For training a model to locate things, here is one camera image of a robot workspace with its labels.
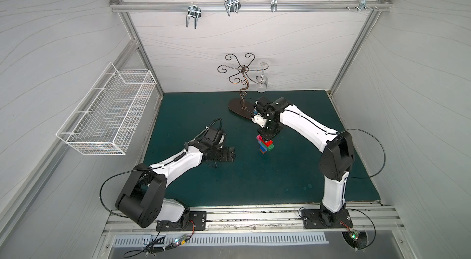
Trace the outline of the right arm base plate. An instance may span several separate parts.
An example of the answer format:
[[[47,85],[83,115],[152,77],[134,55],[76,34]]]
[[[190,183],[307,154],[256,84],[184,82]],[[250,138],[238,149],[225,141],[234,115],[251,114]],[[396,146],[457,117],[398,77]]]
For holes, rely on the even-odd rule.
[[[332,213],[325,209],[306,209],[302,207],[298,211],[298,215],[301,218],[303,227],[309,230],[353,228],[350,214],[346,209]]]

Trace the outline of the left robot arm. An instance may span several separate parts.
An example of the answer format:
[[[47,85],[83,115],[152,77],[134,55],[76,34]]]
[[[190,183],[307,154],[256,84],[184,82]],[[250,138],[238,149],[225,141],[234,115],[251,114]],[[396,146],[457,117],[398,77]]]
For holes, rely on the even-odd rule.
[[[207,127],[202,135],[185,143],[184,148],[162,162],[136,165],[115,202],[124,216],[141,228],[154,221],[183,229],[190,222],[190,210],[183,203],[165,197],[166,189],[181,175],[201,163],[233,162],[235,149],[224,145],[226,133]]]

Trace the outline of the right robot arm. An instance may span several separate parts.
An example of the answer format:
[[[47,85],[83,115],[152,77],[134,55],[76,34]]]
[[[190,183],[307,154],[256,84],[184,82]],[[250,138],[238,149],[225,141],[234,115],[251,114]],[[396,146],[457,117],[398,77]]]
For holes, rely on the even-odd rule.
[[[347,179],[354,162],[354,147],[350,133],[330,129],[283,97],[273,102],[266,97],[255,100],[251,120],[260,126],[258,133],[265,141],[272,140],[284,126],[287,126],[320,151],[318,165],[325,178],[320,218],[326,225],[333,223],[345,209]]]

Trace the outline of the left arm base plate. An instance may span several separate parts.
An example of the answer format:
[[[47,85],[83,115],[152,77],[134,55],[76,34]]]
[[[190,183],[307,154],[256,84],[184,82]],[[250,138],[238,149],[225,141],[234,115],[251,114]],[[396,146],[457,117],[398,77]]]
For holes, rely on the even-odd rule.
[[[176,221],[157,221],[156,231],[162,232],[192,232],[206,229],[206,211],[185,211],[183,216]]]

